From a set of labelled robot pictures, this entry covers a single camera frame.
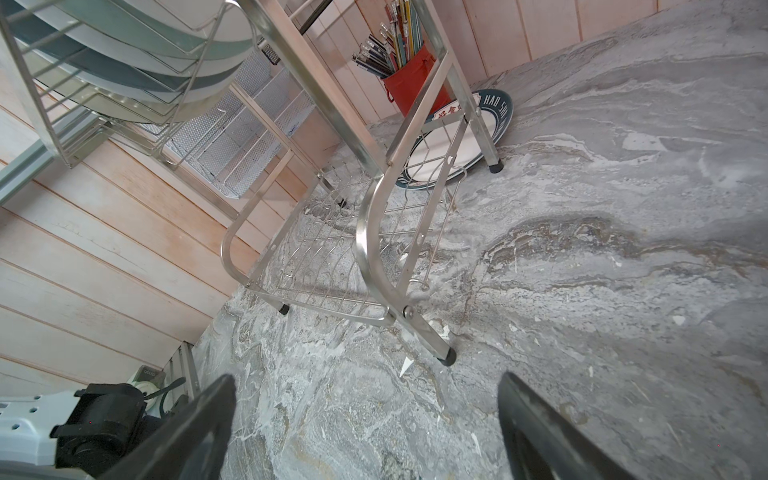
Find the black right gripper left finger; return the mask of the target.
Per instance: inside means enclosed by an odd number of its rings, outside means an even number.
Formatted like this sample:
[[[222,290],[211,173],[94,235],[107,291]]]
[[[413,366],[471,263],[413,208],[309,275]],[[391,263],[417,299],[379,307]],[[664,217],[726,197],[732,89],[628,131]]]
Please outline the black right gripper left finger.
[[[218,479],[232,435],[236,391],[232,375],[220,376],[183,411],[100,477]]]

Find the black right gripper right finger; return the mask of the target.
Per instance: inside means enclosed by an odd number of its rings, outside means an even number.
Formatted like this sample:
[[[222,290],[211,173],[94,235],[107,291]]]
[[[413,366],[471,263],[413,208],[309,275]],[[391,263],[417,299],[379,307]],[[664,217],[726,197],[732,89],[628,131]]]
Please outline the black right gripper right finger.
[[[631,479],[512,372],[498,384],[503,442],[515,479]]]

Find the stainless steel dish rack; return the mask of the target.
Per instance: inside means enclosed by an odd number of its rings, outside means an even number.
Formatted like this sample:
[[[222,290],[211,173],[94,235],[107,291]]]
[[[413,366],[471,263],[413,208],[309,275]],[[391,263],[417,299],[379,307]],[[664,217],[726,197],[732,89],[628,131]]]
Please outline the stainless steel dish rack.
[[[40,87],[25,59],[31,49],[22,48],[10,30],[11,23],[29,14],[17,2],[1,5],[1,70],[13,82],[48,156],[74,166],[98,141],[113,138],[154,158],[218,204],[230,220],[220,245],[224,269],[281,313],[300,306],[378,327],[400,323],[441,363],[455,362],[455,350],[420,314],[411,288],[428,286],[453,206],[447,183],[479,161],[492,172],[501,169],[496,142],[509,124],[512,104],[502,92],[470,89],[432,2],[414,1],[435,64],[392,144],[383,147],[312,50],[306,25],[297,25],[277,1],[235,1],[251,25],[251,51],[290,72],[315,105],[312,113],[330,123],[351,153],[314,169],[307,192],[247,269],[233,261],[234,238],[277,174],[265,168],[243,197],[229,198],[166,142],[229,91],[282,144],[270,163],[310,166],[308,151],[286,136],[234,78],[203,101],[170,104],[176,111],[163,124],[108,117],[52,87]]]

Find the white green clover plate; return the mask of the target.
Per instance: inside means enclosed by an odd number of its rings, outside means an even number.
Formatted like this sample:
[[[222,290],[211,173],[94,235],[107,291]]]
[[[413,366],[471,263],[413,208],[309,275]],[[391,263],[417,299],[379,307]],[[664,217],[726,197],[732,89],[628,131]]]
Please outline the white green clover plate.
[[[244,58],[225,62],[214,73],[205,61],[194,63],[179,75],[146,52],[129,47],[101,33],[87,33],[66,14],[43,11],[53,24],[36,15],[10,24],[15,40],[31,50],[25,59],[42,83],[49,86],[61,77],[75,78],[117,96],[152,104],[195,103],[219,94],[234,78]]]

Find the light blue flower plate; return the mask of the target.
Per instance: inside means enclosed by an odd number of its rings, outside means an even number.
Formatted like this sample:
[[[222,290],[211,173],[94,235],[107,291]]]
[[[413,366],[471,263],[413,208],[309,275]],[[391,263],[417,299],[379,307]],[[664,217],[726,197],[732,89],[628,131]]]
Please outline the light blue flower plate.
[[[208,37],[198,37],[172,28],[149,17],[126,1],[18,1],[19,7],[53,24],[43,11],[64,13],[75,22],[84,24],[86,32],[101,33],[122,44],[142,50],[162,61],[188,61],[201,58],[209,61],[214,73],[225,70],[227,60],[249,56],[253,39],[239,42],[216,41],[214,35],[220,18]]]

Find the large teal plate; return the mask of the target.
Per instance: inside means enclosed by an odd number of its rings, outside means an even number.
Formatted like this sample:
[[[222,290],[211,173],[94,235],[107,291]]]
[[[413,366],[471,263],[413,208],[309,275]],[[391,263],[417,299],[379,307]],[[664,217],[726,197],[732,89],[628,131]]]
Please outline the large teal plate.
[[[46,73],[35,81],[40,87],[52,87],[53,91],[108,117],[137,123],[163,124],[174,115],[176,107],[161,102],[136,100],[110,93],[91,83],[70,77],[66,73]]]

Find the orange sunburst plate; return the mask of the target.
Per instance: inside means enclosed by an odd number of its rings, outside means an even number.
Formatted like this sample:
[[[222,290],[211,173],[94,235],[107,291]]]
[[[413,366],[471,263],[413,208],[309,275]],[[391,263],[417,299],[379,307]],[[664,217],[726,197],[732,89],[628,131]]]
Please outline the orange sunburst plate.
[[[155,20],[198,37],[208,37],[220,18],[214,35],[216,41],[239,42],[252,38],[250,23],[235,1],[127,0],[126,3]]]

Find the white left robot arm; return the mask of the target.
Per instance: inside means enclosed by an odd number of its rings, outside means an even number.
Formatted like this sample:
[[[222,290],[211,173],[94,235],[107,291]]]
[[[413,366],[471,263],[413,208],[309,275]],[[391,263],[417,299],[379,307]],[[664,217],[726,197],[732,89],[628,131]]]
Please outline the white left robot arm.
[[[133,384],[90,384],[84,389],[1,400],[1,460],[36,467],[79,469],[96,478],[110,470],[165,423],[147,413],[184,385],[146,391]]]

